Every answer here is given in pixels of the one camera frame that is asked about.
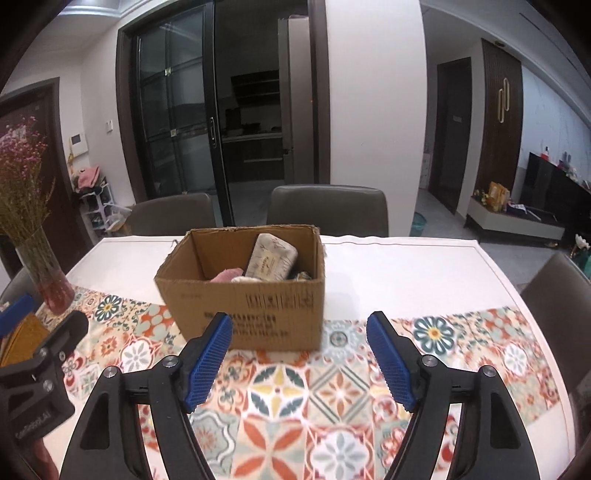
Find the grey dining chair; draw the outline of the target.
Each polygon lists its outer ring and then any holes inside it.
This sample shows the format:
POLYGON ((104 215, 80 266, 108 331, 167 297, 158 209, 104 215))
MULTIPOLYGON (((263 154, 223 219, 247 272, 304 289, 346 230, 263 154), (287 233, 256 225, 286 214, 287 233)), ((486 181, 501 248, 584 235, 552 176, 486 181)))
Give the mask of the grey dining chair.
POLYGON ((361 186, 278 186, 270 195, 266 223, 313 225, 330 236, 389 236, 385 194, 361 186))
POLYGON ((134 206, 124 227, 136 236, 184 236, 190 230, 215 228, 213 203, 204 192, 144 201, 134 206))

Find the green waste bin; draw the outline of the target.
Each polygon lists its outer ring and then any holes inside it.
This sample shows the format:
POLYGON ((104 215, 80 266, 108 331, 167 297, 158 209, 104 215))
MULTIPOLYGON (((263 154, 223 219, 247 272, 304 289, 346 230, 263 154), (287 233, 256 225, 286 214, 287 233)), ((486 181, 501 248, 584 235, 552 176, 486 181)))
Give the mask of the green waste bin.
POLYGON ((419 212, 414 213, 410 235, 412 237, 421 237, 427 225, 427 219, 419 212))

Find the black tv cabinet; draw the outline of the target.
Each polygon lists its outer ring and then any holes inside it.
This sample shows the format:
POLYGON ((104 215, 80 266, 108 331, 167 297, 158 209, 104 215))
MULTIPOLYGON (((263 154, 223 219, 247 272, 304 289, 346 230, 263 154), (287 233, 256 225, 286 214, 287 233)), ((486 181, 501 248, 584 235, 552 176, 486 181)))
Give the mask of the black tv cabinet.
POLYGON ((553 214, 564 226, 567 241, 576 234, 590 240, 590 192, 533 153, 529 154, 520 202, 553 214))

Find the white tree-print cloth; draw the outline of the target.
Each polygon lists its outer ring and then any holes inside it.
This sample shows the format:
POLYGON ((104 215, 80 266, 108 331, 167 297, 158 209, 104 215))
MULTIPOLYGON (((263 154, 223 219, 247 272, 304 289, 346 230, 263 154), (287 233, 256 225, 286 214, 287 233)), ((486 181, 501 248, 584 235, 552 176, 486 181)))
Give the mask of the white tree-print cloth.
POLYGON ((245 276, 266 282, 287 280, 297 261, 297 248, 270 233, 260 233, 245 270, 245 276))

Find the glass vase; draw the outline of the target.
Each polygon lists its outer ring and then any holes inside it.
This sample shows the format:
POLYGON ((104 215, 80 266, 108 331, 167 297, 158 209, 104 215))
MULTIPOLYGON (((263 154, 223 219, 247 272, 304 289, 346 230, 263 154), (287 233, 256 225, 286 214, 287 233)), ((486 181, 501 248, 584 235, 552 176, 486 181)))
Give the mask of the glass vase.
POLYGON ((75 292, 43 228, 39 227, 16 250, 48 309, 55 315, 64 313, 72 304, 75 292))

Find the wall intercom panel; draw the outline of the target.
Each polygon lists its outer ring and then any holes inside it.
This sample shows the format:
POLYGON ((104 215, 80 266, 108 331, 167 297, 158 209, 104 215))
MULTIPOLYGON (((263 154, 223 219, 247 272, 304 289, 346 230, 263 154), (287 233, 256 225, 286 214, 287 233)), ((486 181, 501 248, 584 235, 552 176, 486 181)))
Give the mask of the wall intercom panel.
POLYGON ((88 152, 88 145, 83 132, 76 133, 69 137, 71 155, 76 158, 88 152))

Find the brown cardboard box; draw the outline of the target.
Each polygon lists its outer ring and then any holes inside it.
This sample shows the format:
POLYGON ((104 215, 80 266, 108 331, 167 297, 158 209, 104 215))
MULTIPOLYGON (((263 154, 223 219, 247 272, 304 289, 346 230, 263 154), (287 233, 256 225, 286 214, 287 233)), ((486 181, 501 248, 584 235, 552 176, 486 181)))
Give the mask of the brown cardboard box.
POLYGON ((266 225, 197 229, 186 233, 154 277, 186 340, 204 333, 215 314, 233 322, 231 346, 243 350, 318 350, 325 306, 325 255, 318 228, 266 225), (256 239, 269 233, 297 249, 293 273, 308 280, 215 282, 224 270, 245 268, 256 239))

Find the yellow woven tissue box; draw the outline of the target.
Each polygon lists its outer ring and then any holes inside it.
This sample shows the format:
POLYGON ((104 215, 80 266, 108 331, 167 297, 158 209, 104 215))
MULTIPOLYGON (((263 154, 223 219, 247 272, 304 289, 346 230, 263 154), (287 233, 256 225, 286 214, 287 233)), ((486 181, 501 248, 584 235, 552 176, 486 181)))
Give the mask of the yellow woven tissue box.
POLYGON ((31 359, 48 335, 49 331, 41 320, 34 313, 30 313, 1 341, 1 366, 31 359))

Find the white shoe rack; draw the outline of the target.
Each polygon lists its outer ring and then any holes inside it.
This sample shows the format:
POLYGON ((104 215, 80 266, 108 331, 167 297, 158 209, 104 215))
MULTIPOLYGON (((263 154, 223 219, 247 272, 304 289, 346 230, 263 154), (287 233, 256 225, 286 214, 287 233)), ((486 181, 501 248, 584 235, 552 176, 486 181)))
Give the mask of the white shoe rack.
POLYGON ((115 202, 110 184, 103 180, 79 195, 81 213, 97 240, 116 234, 131 213, 129 207, 115 202))

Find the dark wooden door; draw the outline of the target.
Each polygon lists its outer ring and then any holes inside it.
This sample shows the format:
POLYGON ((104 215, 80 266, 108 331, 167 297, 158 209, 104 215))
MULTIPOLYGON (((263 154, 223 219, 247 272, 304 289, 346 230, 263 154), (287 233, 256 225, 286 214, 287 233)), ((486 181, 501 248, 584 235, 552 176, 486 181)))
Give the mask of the dark wooden door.
POLYGON ((475 189, 487 192, 491 182, 512 190, 523 128, 521 62, 493 43, 482 40, 485 115, 475 189))

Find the white low bench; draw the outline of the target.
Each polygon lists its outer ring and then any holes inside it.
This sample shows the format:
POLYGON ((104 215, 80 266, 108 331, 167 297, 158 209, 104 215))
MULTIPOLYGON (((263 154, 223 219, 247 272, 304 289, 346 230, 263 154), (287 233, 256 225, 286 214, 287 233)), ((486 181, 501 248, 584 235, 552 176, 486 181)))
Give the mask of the white low bench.
POLYGON ((474 198, 469 201, 465 226, 479 241, 488 243, 542 245, 560 242, 565 233, 556 222, 492 212, 474 198))

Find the patterned tablecloth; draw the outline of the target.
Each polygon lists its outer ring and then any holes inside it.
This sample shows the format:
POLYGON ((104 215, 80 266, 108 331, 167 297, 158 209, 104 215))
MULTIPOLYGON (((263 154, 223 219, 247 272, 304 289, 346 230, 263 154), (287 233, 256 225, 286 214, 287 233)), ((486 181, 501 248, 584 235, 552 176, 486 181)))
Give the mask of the patterned tablecloth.
MULTIPOLYGON (((77 416, 109 365, 151 367, 184 345, 153 277, 174 237, 100 241, 67 274, 89 334, 66 359, 76 414, 45 437, 61 467, 77 416)), ((231 350, 190 421, 220 479, 381 479, 410 415, 366 342, 382 310, 400 334, 453 368, 493 365, 508 382, 542 479, 576 452, 563 376, 528 307, 475 240, 322 237, 325 307, 318 351, 231 350)))

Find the black glass sliding door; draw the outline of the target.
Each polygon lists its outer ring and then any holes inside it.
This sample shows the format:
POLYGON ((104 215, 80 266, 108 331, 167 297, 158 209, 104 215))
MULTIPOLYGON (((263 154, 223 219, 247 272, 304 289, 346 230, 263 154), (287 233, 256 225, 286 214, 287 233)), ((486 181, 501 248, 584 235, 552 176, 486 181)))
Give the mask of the black glass sliding door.
POLYGON ((327 184, 322 1, 168 1, 117 34, 116 100, 136 202, 211 195, 223 224, 249 183, 327 184))

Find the black patterned silk scarf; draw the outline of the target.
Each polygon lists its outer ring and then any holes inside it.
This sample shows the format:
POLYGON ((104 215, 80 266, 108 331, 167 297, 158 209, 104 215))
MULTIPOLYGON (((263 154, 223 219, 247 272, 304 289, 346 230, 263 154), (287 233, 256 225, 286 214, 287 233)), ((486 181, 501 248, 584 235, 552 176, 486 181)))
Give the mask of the black patterned silk scarf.
POLYGON ((290 279, 294 280, 294 281, 310 281, 310 280, 313 280, 314 277, 311 276, 311 274, 308 272, 300 271, 300 272, 294 273, 294 275, 291 275, 290 279))

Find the pink fluffy towel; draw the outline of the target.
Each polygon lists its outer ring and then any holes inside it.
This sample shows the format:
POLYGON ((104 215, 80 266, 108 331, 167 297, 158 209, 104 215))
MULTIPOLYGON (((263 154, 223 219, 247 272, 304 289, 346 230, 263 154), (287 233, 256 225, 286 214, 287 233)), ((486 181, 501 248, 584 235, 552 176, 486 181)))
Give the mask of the pink fluffy towel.
POLYGON ((229 268, 224 269, 218 274, 216 274, 212 279, 211 283, 228 283, 231 282, 236 277, 240 277, 243 275, 242 268, 229 268))

